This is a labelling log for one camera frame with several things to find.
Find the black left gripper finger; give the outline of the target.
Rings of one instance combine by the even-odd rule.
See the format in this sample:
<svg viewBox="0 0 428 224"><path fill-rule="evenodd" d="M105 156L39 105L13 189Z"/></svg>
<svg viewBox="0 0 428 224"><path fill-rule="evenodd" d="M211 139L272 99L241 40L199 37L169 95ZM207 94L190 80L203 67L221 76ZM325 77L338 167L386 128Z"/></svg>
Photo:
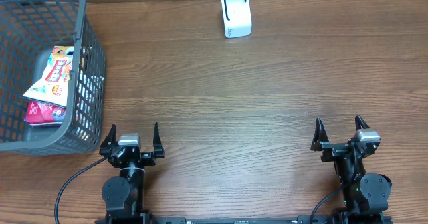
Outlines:
<svg viewBox="0 0 428 224"><path fill-rule="evenodd" d="M101 143L101 147L107 147L111 144L117 144L116 140L116 125L113 124L110 128L109 133Z"/></svg>
<svg viewBox="0 0 428 224"><path fill-rule="evenodd" d="M158 122L155 122L154 125L153 147L155 152L163 152L163 146L158 129Z"/></svg>

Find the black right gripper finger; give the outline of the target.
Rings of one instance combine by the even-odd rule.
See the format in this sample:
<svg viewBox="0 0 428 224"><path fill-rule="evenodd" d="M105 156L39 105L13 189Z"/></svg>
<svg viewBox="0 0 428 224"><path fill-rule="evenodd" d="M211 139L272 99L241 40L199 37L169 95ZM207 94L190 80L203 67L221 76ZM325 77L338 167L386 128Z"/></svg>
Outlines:
<svg viewBox="0 0 428 224"><path fill-rule="evenodd" d="M356 130L360 130L360 129L369 129L370 126L364 121L364 119L362 118L362 116L360 114L357 114L355 116L355 127Z"/></svg>
<svg viewBox="0 0 428 224"><path fill-rule="evenodd" d="M330 144L330 141L328 139L322 119L317 118L310 150L324 150L324 147L328 144Z"/></svg>

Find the yellow white snack bag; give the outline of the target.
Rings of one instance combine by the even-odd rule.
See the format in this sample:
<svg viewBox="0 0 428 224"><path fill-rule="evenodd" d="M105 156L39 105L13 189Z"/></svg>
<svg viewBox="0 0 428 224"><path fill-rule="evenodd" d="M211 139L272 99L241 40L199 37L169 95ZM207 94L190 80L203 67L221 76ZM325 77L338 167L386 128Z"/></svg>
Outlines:
<svg viewBox="0 0 428 224"><path fill-rule="evenodd" d="M23 97L66 107L73 54L73 46L54 46L41 78L27 89Z"/></svg>

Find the red purple snack pack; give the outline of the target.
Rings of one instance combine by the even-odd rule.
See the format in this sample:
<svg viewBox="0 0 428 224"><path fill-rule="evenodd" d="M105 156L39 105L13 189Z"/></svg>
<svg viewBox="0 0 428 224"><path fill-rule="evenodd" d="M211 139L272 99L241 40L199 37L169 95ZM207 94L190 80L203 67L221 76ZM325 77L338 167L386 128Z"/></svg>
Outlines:
<svg viewBox="0 0 428 224"><path fill-rule="evenodd" d="M31 100L24 121L30 126L51 126L61 124L65 117L65 108L48 102Z"/></svg>

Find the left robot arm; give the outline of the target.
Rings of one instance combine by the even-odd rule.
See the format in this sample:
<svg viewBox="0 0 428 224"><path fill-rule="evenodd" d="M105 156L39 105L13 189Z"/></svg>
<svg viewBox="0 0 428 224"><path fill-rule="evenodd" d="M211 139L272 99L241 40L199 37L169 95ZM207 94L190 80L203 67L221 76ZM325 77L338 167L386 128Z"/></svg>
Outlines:
<svg viewBox="0 0 428 224"><path fill-rule="evenodd" d="M150 212L144 209L144 176L147 166L154 166L157 159L165 157L158 124L154 126L152 145L153 151L142 152L137 133L118 137L116 126L112 125L100 145L100 155L119 169L119 175L109 178L102 187L106 215L95 224L152 223Z"/></svg>

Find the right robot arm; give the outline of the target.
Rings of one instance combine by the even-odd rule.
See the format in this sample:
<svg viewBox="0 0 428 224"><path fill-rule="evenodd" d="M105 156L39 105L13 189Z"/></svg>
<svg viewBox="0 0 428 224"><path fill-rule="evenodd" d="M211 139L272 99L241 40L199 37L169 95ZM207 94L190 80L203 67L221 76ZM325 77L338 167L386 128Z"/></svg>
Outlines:
<svg viewBox="0 0 428 224"><path fill-rule="evenodd" d="M340 188L325 196L312 210L309 223L391 223L383 211L389 207L392 181L386 175L367 173L363 159L373 155L381 143L378 132L360 115L355 116L355 135L345 143L332 144L322 119L316 119L310 150L321 152L322 162L333 162ZM317 210L330 198L342 193L344 206L335 209L323 221Z"/></svg>

